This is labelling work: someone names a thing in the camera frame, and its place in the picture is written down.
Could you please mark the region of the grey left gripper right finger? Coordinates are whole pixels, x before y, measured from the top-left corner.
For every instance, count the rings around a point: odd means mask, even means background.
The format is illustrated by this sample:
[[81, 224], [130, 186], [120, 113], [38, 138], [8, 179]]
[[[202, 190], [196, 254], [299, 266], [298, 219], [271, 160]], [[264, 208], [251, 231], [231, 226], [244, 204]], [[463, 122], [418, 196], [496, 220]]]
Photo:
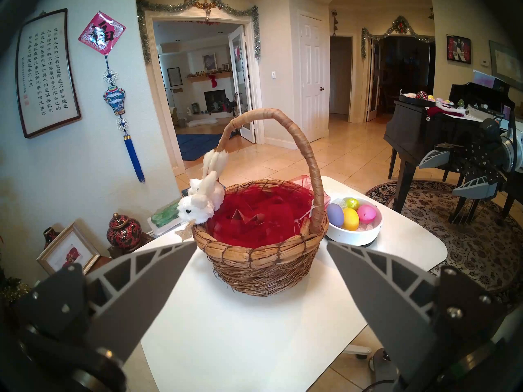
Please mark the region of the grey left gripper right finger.
[[365, 247], [329, 241], [327, 250], [403, 382], [432, 382], [441, 364], [436, 277]]

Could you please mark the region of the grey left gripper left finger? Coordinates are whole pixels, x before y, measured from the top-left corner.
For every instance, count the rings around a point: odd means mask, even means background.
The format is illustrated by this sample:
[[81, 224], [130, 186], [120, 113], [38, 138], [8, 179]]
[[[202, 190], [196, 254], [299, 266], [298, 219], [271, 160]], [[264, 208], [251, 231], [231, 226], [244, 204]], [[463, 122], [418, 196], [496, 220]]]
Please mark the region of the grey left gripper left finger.
[[197, 249], [194, 241], [139, 251], [113, 260], [85, 277], [92, 349], [126, 361], [165, 306]]

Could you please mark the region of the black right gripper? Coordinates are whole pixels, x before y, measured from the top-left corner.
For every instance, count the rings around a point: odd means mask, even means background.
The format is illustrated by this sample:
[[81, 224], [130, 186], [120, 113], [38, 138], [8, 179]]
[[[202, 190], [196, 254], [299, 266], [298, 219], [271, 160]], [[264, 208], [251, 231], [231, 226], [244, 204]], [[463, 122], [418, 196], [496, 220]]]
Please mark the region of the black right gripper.
[[434, 149], [419, 163], [419, 169], [447, 164], [460, 174], [452, 196], [472, 200], [494, 199], [507, 182], [508, 153], [501, 140], [449, 144], [449, 150]]

